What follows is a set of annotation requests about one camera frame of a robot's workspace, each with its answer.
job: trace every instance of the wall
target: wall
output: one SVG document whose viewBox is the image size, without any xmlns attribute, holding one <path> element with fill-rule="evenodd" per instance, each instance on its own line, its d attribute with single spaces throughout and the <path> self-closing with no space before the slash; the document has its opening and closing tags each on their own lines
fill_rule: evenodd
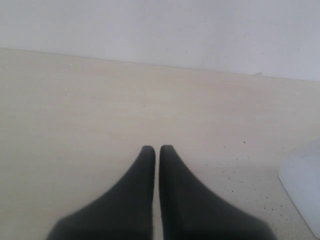
<svg viewBox="0 0 320 240">
<path fill-rule="evenodd" d="M 1 0 L 0 47 L 320 81 L 319 0 Z"/>
</svg>

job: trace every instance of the white wall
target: white wall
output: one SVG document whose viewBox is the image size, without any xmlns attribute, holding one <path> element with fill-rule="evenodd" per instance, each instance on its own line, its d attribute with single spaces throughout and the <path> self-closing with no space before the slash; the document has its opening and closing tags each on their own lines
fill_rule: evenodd
<svg viewBox="0 0 320 240">
<path fill-rule="evenodd" d="M 319 0 L 0 0 L 0 47 L 320 81 Z"/>
</svg>

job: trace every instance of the beige floor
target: beige floor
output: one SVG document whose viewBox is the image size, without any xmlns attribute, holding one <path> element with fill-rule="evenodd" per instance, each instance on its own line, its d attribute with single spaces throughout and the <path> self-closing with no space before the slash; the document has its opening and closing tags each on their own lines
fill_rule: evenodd
<svg viewBox="0 0 320 240">
<path fill-rule="evenodd" d="M 142 145 L 173 144 L 210 189 L 280 240 L 312 240 L 278 169 L 319 136 L 320 82 L 0 49 L 0 239 L 43 240 L 112 186 Z M 158 197 L 155 188 L 156 240 Z"/>
</svg>

